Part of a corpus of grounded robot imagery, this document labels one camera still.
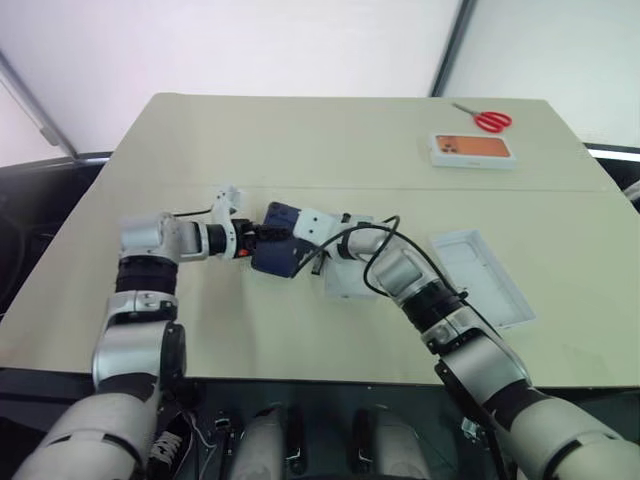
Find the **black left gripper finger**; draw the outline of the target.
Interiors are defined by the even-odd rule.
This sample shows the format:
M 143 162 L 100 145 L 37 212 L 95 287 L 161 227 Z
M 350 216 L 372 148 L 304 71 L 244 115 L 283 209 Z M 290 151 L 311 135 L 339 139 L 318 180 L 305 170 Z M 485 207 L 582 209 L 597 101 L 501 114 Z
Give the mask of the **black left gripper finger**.
M 291 238 L 291 230 L 273 225 L 255 225 L 254 235 L 258 241 L 286 241 Z

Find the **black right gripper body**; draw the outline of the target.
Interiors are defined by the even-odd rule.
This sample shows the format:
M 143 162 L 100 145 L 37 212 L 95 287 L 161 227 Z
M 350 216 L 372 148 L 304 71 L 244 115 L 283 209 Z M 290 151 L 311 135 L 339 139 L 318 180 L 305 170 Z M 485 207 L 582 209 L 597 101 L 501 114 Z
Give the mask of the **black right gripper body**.
M 299 259 L 299 262 L 294 270 L 295 273 L 301 273 L 302 270 L 304 268 L 306 268 L 308 265 L 310 265 L 310 267 L 312 268 L 312 263 L 315 259 L 315 257 L 319 254 L 325 251 L 322 250 L 320 247 L 318 246 L 314 246 L 312 244 L 310 244 L 309 242 L 306 242 L 303 245 L 303 249 L 302 249 L 302 254 L 301 254 L 301 258 Z

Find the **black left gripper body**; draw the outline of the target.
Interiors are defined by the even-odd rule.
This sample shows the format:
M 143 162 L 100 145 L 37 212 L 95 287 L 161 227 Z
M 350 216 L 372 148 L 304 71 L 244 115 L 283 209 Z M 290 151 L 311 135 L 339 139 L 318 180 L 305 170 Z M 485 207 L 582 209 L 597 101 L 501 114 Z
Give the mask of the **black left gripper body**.
M 248 219 L 233 221 L 236 235 L 235 257 L 251 257 L 258 243 L 260 226 Z

